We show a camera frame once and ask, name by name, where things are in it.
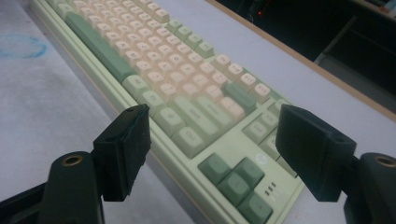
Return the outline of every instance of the keycap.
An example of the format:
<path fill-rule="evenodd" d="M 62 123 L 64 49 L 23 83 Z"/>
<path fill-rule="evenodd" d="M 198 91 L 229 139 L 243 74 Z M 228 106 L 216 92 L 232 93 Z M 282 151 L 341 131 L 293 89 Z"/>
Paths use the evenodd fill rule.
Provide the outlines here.
<path fill-rule="evenodd" d="M 134 7 L 134 6 L 135 6 L 134 2 L 131 1 L 131 0 L 124 0 L 124 1 L 121 1 L 121 4 L 122 4 L 123 6 L 125 6 L 125 8 L 131 8 L 131 7 Z"/>
<path fill-rule="evenodd" d="M 244 92 L 241 87 L 235 83 L 230 83 L 223 88 L 224 95 L 233 98 L 239 105 L 241 105 L 245 112 L 249 114 L 256 109 L 256 101 L 252 96 Z"/>
<path fill-rule="evenodd" d="M 259 195 L 250 194 L 239 206 L 238 210 L 252 224 L 265 223 L 273 210 Z"/>
<path fill-rule="evenodd" d="M 282 105 L 288 105 L 289 103 L 284 99 L 277 100 L 273 105 L 268 108 L 268 111 L 272 112 L 274 115 L 279 116 L 280 107 Z"/>
<path fill-rule="evenodd" d="M 221 132 L 224 133 L 233 126 L 230 116 L 209 98 L 200 96 L 196 99 L 196 104 L 207 114 L 209 119 L 217 124 Z"/>
<path fill-rule="evenodd" d="M 195 105 L 186 97 L 178 96 L 170 103 L 175 111 L 186 119 L 189 126 L 193 127 L 206 142 L 214 141 L 219 135 L 219 128 L 214 125 Z"/>
<path fill-rule="evenodd" d="M 257 120 L 251 122 L 245 129 L 244 133 L 256 144 L 259 144 L 268 135 L 268 129 Z"/>
<path fill-rule="evenodd" d="M 262 113 L 262 115 L 259 116 L 259 119 L 262 123 L 264 123 L 270 132 L 277 126 L 279 122 L 279 119 L 269 111 Z"/>
<path fill-rule="evenodd" d="M 170 20 L 167 24 L 166 24 L 166 29 L 168 29 L 172 34 L 174 34 L 176 32 L 176 30 L 178 28 L 180 28 L 183 24 L 175 19 Z"/>
<path fill-rule="evenodd" d="M 175 31 L 175 36 L 177 36 L 181 41 L 184 41 L 189 35 L 191 35 L 192 30 L 187 26 L 181 26 Z"/>
<path fill-rule="evenodd" d="M 146 104 L 149 106 L 149 114 L 154 116 L 161 109 L 165 108 L 165 101 L 155 91 L 145 91 L 139 98 L 139 104 Z"/>
<path fill-rule="evenodd" d="M 197 34 L 191 34 L 187 37 L 185 43 L 188 45 L 190 48 L 195 49 L 198 47 L 199 44 L 201 44 L 204 40 Z"/>
<path fill-rule="evenodd" d="M 58 5 L 55 7 L 55 10 L 56 10 L 56 12 L 58 13 L 58 15 L 61 16 L 61 18 L 62 18 L 63 20 L 65 20 L 66 16 L 67 16 L 69 13 L 74 13 L 74 12 L 75 12 L 75 10 L 74 10 L 72 7 L 70 7 L 69 5 L 64 4 L 64 3 L 58 4 Z"/>
<path fill-rule="evenodd" d="M 221 98 L 219 104 L 232 117 L 234 122 L 241 120 L 246 115 L 244 109 L 230 97 Z"/>
<path fill-rule="evenodd" d="M 215 55 L 215 51 L 212 45 L 207 43 L 206 41 L 203 41 L 200 43 L 196 48 L 195 51 L 201 55 L 203 58 L 209 58 L 213 55 Z"/>
<path fill-rule="evenodd" d="M 264 172 L 248 158 L 244 158 L 239 162 L 234 171 L 247 182 L 251 189 L 254 189 L 264 177 Z"/>
<path fill-rule="evenodd" d="M 220 99 L 224 98 L 223 92 L 216 85 L 208 86 L 204 93 L 213 102 L 218 102 Z"/>
<path fill-rule="evenodd" d="M 235 172 L 230 172 L 230 174 L 219 183 L 218 188 L 235 206 L 242 202 L 250 191 L 247 182 Z"/>
<path fill-rule="evenodd" d="M 280 156 L 275 145 L 276 136 L 274 134 L 267 137 L 260 143 L 260 148 L 264 150 L 272 159 L 277 160 Z"/>
<path fill-rule="evenodd" d="M 211 79 L 219 87 L 223 87 L 228 83 L 228 78 L 219 71 L 215 72 L 215 74 L 211 76 Z"/>
<path fill-rule="evenodd" d="M 224 160 L 222 160 L 216 153 L 203 161 L 198 168 L 214 185 L 217 185 L 228 173 L 231 172 L 227 163 L 225 163 Z"/>
<path fill-rule="evenodd" d="M 159 6 L 158 4 L 152 2 L 152 3 L 149 3 L 149 4 L 147 5 L 147 7 L 146 7 L 146 12 L 147 12 L 150 16 L 152 16 L 153 13 L 154 13 L 156 10 L 158 10 L 158 9 L 160 9 L 160 6 Z"/>
<path fill-rule="evenodd" d="M 249 93 L 257 102 L 263 104 L 270 98 L 270 89 L 262 83 L 257 84 Z"/>
<path fill-rule="evenodd" d="M 241 65 L 237 63 L 231 63 L 228 67 L 226 67 L 223 71 L 224 75 L 227 76 L 230 80 L 235 81 L 242 76 L 244 69 Z"/>
<path fill-rule="evenodd" d="M 122 82 L 122 86 L 125 90 L 131 93 L 134 98 L 139 98 L 143 92 L 149 90 L 149 86 L 146 81 L 137 75 L 125 78 Z"/>
<path fill-rule="evenodd" d="M 237 82 L 243 89 L 249 91 L 255 87 L 256 79 L 257 78 L 255 78 L 250 73 L 245 73 L 244 75 L 242 75 L 240 78 L 237 79 Z"/>
<path fill-rule="evenodd" d="M 65 22 L 73 28 L 78 37 L 90 48 L 118 82 L 122 82 L 134 70 L 99 36 L 79 15 L 67 14 Z"/>
<path fill-rule="evenodd" d="M 172 140 L 189 159 L 194 158 L 205 147 L 204 140 L 191 127 L 182 128 L 172 136 Z"/>
<path fill-rule="evenodd" d="M 230 66 L 231 60 L 225 54 L 219 54 L 215 60 L 212 61 L 212 64 L 220 71 L 224 71 L 224 69 Z"/>
<path fill-rule="evenodd" d="M 166 23 L 170 20 L 169 13 L 163 8 L 156 10 L 152 14 L 152 18 L 160 23 Z"/>
<path fill-rule="evenodd" d="M 170 107 L 166 107 L 158 112 L 154 116 L 154 120 L 162 127 L 168 136 L 172 136 L 186 126 L 181 116 Z"/>

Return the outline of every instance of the white desk surface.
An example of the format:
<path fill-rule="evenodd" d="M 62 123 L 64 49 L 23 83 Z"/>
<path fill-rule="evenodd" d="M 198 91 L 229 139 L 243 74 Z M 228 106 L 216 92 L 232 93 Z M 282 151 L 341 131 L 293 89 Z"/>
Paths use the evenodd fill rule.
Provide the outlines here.
<path fill-rule="evenodd" d="M 356 156 L 375 151 L 396 157 L 394 114 L 372 109 L 314 65 L 302 63 L 298 55 L 297 60 L 292 50 L 280 49 L 204 0 L 155 2 L 217 52 L 355 140 Z M 91 151 L 94 138 L 116 117 L 59 46 L 51 44 L 53 37 L 38 28 L 42 24 L 27 5 L 0 1 L 0 201 L 45 182 L 50 164 L 63 154 Z M 23 48 L 11 48 L 15 40 Z M 175 199 L 182 193 L 168 188 L 152 169 L 160 168 L 143 167 L 126 202 L 105 203 L 107 223 L 202 222 L 191 214 L 193 208 L 186 213 L 190 209 Z M 318 203 L 304 189 L 285 223 L 345 223 L 344 201 L 345 195 L 338 203 Z"/>

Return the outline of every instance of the spacebar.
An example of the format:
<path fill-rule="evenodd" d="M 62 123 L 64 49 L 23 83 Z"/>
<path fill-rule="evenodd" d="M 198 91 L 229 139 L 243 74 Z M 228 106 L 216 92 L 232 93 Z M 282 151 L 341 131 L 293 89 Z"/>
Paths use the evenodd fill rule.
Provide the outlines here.
<path fill-rule="evenodd" d="M 64 21 L 119 83 L 135 74 L 129 64 L 78 14 L 68 13 Z"/>

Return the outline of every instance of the screw hole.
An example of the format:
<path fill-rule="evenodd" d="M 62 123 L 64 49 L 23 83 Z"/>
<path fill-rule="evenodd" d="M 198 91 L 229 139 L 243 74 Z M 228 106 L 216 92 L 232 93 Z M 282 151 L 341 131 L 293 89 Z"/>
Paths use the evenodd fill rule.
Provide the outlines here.
<path fill-rule="evenodd" d="M 73 155 L 65 158 L 62 161 L 63 166 L 74 166 L 82 162 L 83 157 L 80 155 Z"/>
<path fill-rule="evenodd" d="M 375 157 L 375 160 L 376 160 L 376 162 L 378 162 L 379 164 L 381 164 L 383 166 L 387 166 L 390 168 L 396 168 L 396 161 L 392 160 L 390 158 L 377 156 L 377 157 Z"/>

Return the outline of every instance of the wooden desk edge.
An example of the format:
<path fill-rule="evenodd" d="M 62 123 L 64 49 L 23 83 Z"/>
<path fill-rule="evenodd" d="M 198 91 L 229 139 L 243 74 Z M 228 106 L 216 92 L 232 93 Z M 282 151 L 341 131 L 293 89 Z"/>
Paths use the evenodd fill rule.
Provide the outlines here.
<path fill-rule="evenodd" d="M 298 52 L 296 52 L 295 50 L 289 48 L 288 46 L 286 46 L 285 44 L 283 44 L 282 42 L 280 42 L 279 40 L 277 40 L 273 36 L 267 34 L 266 32 L 264 32 L 263 30 L 261 30 L 257 26 L 253 25 L 252 23 L 246 21 L 245 19 L 243 19 L 242 17 L 240 17 L 239 15 L 235 14 L 233 11 L 228 9 L 227 7 L 223 6 L 222 4 L 218 3 L 215 0 L 206 0 L 206 2 L 208 2 L 211 5 L 213 5 L 214 7 L 218 8 L 222 12 L 226 13 L 227 15 L 229 15 L 234 20 L 242 23 L 247 28 L 249 28 L 251 31 L 255 32 L 256 34 L 258 34 L 262 38 L 268 40 L 269 42 L 271 42 L 272 44 L 274 44 L 278 48 L 280 48 L 283 51 L 287 52 L 293 58 L 297 59 L 298 61 L 300 61 L 301 63 L 307 65 L 308 67 L 310 67 L 312 70 L 314 70 L 315 72 L 317 72 L 321 76 L 323 76 L 326 79 L 330 80 L 330 82 L 334 83 L 336 86 L 338 86 L 342 90 L 348 92 L 349 94 L 351 94 L 352 96 L 354 96 L 358 100 L 364 102 L 365 104 L 367 104 L 368 106 L 370 106 L 374 110 L 378 111 L 382 115 L 388 117 L 389 119 L 391 119 L 393 121 L 396 121 L 396 114 L 395 113 L 393 113 L 390 110 L 386 109 L 384 106 L 380 105 L 376 101 L 374 101 L 371 98 L 367 97 L 366 95 L 364 95 L 360 91 L 357 91 L 353 87 L 349 86 L 344 81 L 342 81 L 338 77 L 335 77 L 334 75 L 332 75 L 331 73 L 329 73 L 325 69 L 321 68 L 317 64 L 309 61 L 303 55 L 301 55 Z"/>

